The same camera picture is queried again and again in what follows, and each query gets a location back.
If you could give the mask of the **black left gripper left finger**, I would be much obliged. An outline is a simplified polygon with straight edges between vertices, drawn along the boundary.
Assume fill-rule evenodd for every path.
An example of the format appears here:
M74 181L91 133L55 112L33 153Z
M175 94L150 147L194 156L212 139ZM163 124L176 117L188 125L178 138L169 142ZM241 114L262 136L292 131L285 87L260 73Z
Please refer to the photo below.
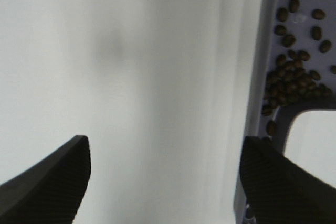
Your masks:
M90 174L89 139L77 135L1 184L1 223L73 223Z

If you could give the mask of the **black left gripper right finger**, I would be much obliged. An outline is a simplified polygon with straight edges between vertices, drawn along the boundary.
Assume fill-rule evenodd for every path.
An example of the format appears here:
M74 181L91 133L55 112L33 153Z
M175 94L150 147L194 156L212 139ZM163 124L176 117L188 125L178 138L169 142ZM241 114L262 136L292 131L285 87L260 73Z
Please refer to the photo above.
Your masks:
M335 223L335 188L248 136L239 165L257 223Z

